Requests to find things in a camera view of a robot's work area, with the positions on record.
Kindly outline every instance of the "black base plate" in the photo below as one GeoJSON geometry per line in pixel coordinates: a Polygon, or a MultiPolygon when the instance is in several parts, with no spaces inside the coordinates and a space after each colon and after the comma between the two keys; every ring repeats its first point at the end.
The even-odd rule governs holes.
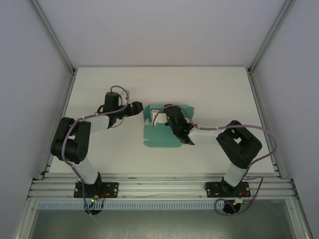
{"type": "Polygon", "coordinates": [[[221,188],[221,182],[207,182],[204,186],[208,198],[247,198],[251,196],[248,182],[240,182],[231,193],[226,193],[221,188]]]}
{"type": "MultiPolygon", "coordinates": [[[[90,193],[87,190],[85,190],[85,198],[94,198],[95,193],[90,193]]],[[[117,198],[118,197],[118,191],[119,191],[119,183],[108,183],[108,182],[102,182],[101,192],[99,198],[117,198]]],[[[82,198],[82,183],[76,182],[75,184],[75,190],[74,190],[74,198],[82,198]]]]}

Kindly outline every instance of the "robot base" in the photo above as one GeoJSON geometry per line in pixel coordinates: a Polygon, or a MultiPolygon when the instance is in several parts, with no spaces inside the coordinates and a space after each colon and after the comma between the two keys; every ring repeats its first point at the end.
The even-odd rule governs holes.
{"type": "Polygon", "coordinates": [[[251,196],[248,182],[240,182],[230,193],[222,189],[222,182],[207,182],[204,188],[208,198],[247,198],[251,196]]]}
{"type": "MultiPolygon", "coordinates": [[[[102,182],[100,173],[94,184],[85,184],[85,198],[117,198],[119,191],[119,183],[102,182]]],[[[75,183],[74,198],[82,198],[82,182],[75,183]]]]}

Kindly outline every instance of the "aluminum frame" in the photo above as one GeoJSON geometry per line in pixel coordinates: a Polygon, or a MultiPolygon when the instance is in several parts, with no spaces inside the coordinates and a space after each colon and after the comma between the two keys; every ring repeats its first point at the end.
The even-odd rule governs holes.
{"type": "MultiPolygon", "coordinates": [[[[266,39],[260,47],[251,67],[247,69],[248,79],[251,85],[251,89],[256,102],[258,114],[262,123],[262,126],[271,129],[270,123],[267,118],[265,106],[262,101],[262,97],[259,91],[259,86],[253,75],[253,72],[258,67],[260,61],[268,50],[272,40],[277,34],[279,28],[284,22],[290,9],[294,5],[296,0],[287,0],[277,16],[272,28],[270,29],[266,39]]],[[[63,102],[59,110],[56,124],[52,132],[51,138],[54,136],[59,119],[65,114],[67,104],[72,92],[73,84],[76,78],[76,71],[72,66],[67,54],[65,53],[59,39],[57,38],[53,28],[51,27],[48,19],[46,18],[40,4],[37,0],[30,0],[37,15],[43,23],[46,31],[49,34],[52,43],[56,47],[57,51],[62,56],[66,66],[71,73],[71,79],[63,97],[63,102]]],[[[266,142],[269,149],[273,148],[271,139],[266,135],[266,142]]],[[[50,155],[50,148],[47,149],[45,154],[45,165],[43,166],[42,180],[34,180],[31,189],[25,203],[22,216],[20,218],[15,239],[25,239],[29,237],[32,224],[36,216],[36,210],[39,203],[43,200],[67,200],[72,203],[81,199],[73,198],[74,183],[77,180],[73,174],[50,174],[48,173],[52,156],[50,155]]],[[[259,192],[257,200],[265,199],[283,199],[286,202],[289,216],[291,219],[292,229],[295,232],[295,236],[298,239],[311,239],[311,231],[309,229],[307,220],[303,213],[301,203],[298,199],[297,191],[294,187],[294,183],[290,179],[286,179],[285,169],[281,163],[281,159],[278,153],[272,157],[273,167],[275,172],[273,174],[265,174],[264,183],[259,192]]],[[[102,174],[104,181],[117,181],[120,183],[120,196],[114,200],[200,200],[207,202],[204,183],[207,181],[220,181],[222,174],[211,175],[192,175],[184,177],[161,177],[160,175],[154,175],[153,177],[143,177],[142,175],[119,175],[119,174],[102,174]]],[[[258,186],[258,180],[250,181],[250,187],[252,194],[258,186]]]]}
{"type": "MultiPolygon", "coordinates": [[[[262,99],[259,90],[256,88],[254,78],[248,74],[248,78],[252,87],[256,106],[264,127],[268,127],[269,123],[266,118],[265,109],[262,105],[262,99]]],[[[67,103],[69,101],[75,76],[70,82],[66,92],[66,97],[61,105],[61,115],[65,113],[67,103]]],[[[267,145],[272,148],[271,141],[267,140],[267,145]]],[[[51,174],[48,172],[52,157],[47,158],[47,169],[43,180],[34,180],[27,198],[27,203],[21,217],[18,233],[15,237],[27,238],[31,232],[32,223],[35,217],[35,211],[39,202],[43,200],[61,200],[69,201],[71,204],[79,202],[82,199],[74,199],[73,192],[75,182],[77,180],[74,174],[51,174]]],[[[304,217],[302,208],[299,203],[298,194],[294,187],[293,181],[284,179],[281,173],[280,158],[274,155],[272,158],[275,172],[272,174],[264,174],[264,183],[262,184],[257,200],[282,199],[286,200],[287,208],[295,208],[289,211],[289,216],[292,223],[292,229],[295,232],[296,238],[308,239],[312,238],[307,221],[304,217]]],[[[162,175],[152,175],[145,177],[143,175],[125,174],[102,174],[103,181],[119,182],[119,198],[112,199],[117,201],[141,201],[141,200],[199,200],[208,202],[206,191],[204,189],[205,182],[220,181],[223,174],[207,174],[207,175],[184,175],[176,177],[170,175],[163,177],[162,175]]],[[[252,195],[258,187],[259,180],[250,181],[252,195]]]]}

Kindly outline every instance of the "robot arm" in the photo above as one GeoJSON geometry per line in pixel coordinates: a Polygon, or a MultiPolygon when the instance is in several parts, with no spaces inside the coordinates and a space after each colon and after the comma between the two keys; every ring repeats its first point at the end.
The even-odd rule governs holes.
{"type": "MultiPolygon", "coordinates": [[[[166,125],[184,144],[216,144],[222,147],[231,163],[222,179],[222,190],[231,193],[242,181],[249,164],[262,148],[261,142],[246,128],[228,128],[225,130],[202,130],[188,123],[178,107],[164,110],[166,125]]],[[[241,125],[233,120],[229,125],[241,125]]]]}
{"type": "MultiPolygon", "coordinates": [[[[74,197],[81,197],[82,181],[85,185],[84,194],[87,198],[98,198],[99,195],[104,194],[103,189],[109,186],[103,185],[100,173],[92,166],[87,157],[89,139],[91,134],[111,128],[117,119],[137,115],[143,110],[142,103],[133,102],[121,111],[123,106],[126,105],[126,100],[125,96],[121,96],[119,93],[108,92],[105,96],[104,104],[100,106],[103,109],[101,113],[117,112],[108,114],[107,116],[97,115],[96,117],[78,122],[68,137],[64,155],[72,167],[75,168],[77,175],[81,177],[81,180],[76,183],[75,192],[78,193],[75,193],[74,197]]],[[[75,119],[62,118],[51,144],[51,154],[61,161],[63,161],[62,145],[74,122],[75,119]]]]}

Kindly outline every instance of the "teal cloth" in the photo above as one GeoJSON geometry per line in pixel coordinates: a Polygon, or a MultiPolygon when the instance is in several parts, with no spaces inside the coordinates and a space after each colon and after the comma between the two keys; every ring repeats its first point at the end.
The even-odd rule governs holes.
{"type": "MultiPolygon", "coordinates": [[[[194,115],[194,108],[187,105],[179,105],[183,107],[190,118],[194,115]]],[[[160,110],[164,107],[162,105],[148,105],[143,109],[144,121],[148,120],[152,123],[151,119],[151,110],[160,110]]],[[[147,147],[180,147],[183,144],[177,139],[177,137],[171,131],[169,126],[165,126],[164,123],[157,123],[155,127],[152,127],[151,124],[144,126],[144,145],[147,147]]]]}

